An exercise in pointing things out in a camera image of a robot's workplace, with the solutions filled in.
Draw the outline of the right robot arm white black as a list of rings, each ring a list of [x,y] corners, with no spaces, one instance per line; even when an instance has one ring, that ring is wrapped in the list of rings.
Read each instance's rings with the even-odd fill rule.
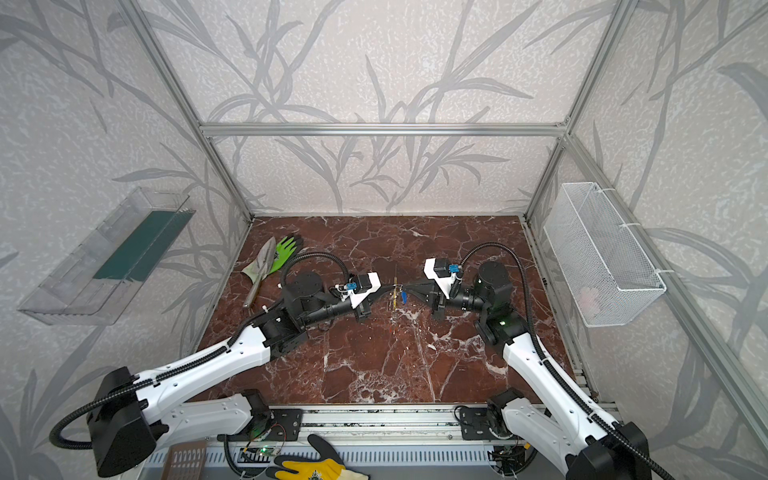
[[[469,285],[462,282],[463,262],[429,258],[423,271],[425,281],[407,285],[407,291],[429,305],[435,317],[448,308],[476,313],[483,341],[545,407],[539,411],[514,389],[493,397],[489,423],[497,436],[522,438],[568,479],[670,478],[651,458],[645,434],[595,403],[543,347],[526,280],[521,282],[525,309],[519,311],[512,304],[515,285],[498,261],[482,263]]]

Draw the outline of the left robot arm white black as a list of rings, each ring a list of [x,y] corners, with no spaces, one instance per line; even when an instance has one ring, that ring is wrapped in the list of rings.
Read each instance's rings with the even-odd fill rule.
[[[138,374],[126,367],[108,373],[93,401],[52,427],[50,443],[64,450],[91,451],[98,476],[110,478],[141,465],[159,448],[265,428],[269,410],[255,393],[219,401],[194,398],[295,350],[315,324],[349,314],[365,318],[389,290],[377,273],[353,275],[340,258],[327,252],[320,256],[341,268],[342,284],[325,287],[313,271],[288,277],[294,265],[314,256],[308,252],[290,260],[281,273],[280,298],[243,321],[229,338]]]

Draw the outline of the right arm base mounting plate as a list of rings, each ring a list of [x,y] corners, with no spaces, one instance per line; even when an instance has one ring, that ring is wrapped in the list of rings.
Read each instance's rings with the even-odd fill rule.
[[[453,416],[460,427],[461,437],[465,441],[492,441],[511,438],[509,433],[500,433],[494,429],[491,414],[487,407],[457,405],[453,409]]]

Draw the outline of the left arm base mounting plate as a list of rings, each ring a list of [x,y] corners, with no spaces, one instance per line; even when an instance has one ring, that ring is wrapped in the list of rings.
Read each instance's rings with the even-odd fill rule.
[[[298,440],[304,411],[270,409],[255,413],[240,434],[240,440],[294,442]]]

